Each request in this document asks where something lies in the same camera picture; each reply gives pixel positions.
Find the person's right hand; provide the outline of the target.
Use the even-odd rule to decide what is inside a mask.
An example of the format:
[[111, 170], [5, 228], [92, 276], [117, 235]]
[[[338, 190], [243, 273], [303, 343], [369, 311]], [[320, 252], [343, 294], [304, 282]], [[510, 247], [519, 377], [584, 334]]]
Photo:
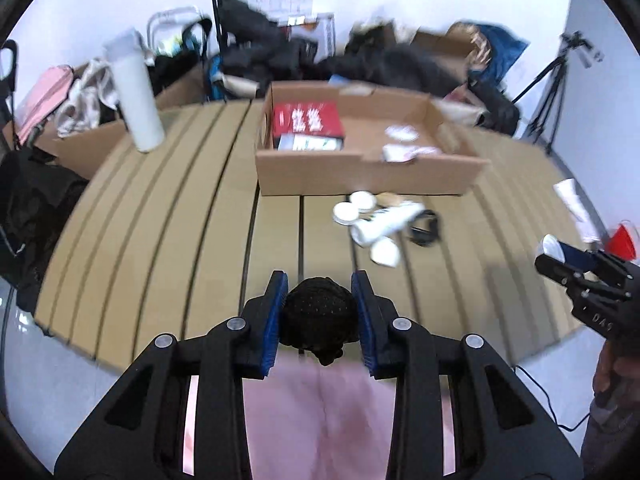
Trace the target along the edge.
[[627, 398], [632, 403], [639, 401], [640, 361], [638, 356], [616, 356], [611, 341], [605, 341], [599, 354], [596, 371], [593, 375], [594, 393], [605, 392], [610, 388], [613, 376], [628, 379], [630, 386]]

